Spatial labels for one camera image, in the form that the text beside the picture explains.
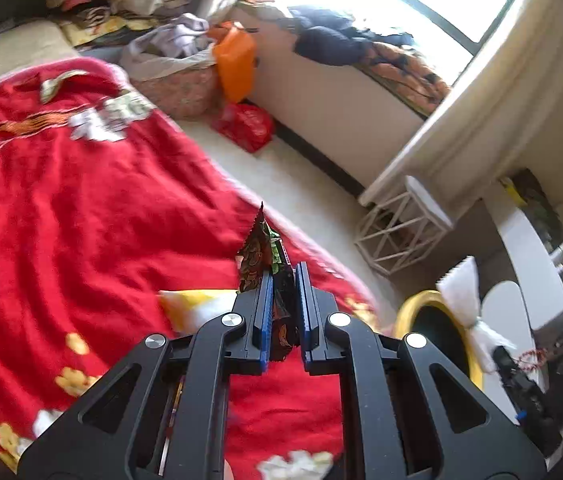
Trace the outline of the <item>left hand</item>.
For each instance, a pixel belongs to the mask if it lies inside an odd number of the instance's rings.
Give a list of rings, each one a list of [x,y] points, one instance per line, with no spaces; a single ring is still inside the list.
[[[233,472],[233,469],[232,469],[230,463],[227,462],[227,460],[225,460],[225,462],[224,462],[224,474],[223,474],[223,479],[224,479],[224,480],[234,480],[234,472]]]

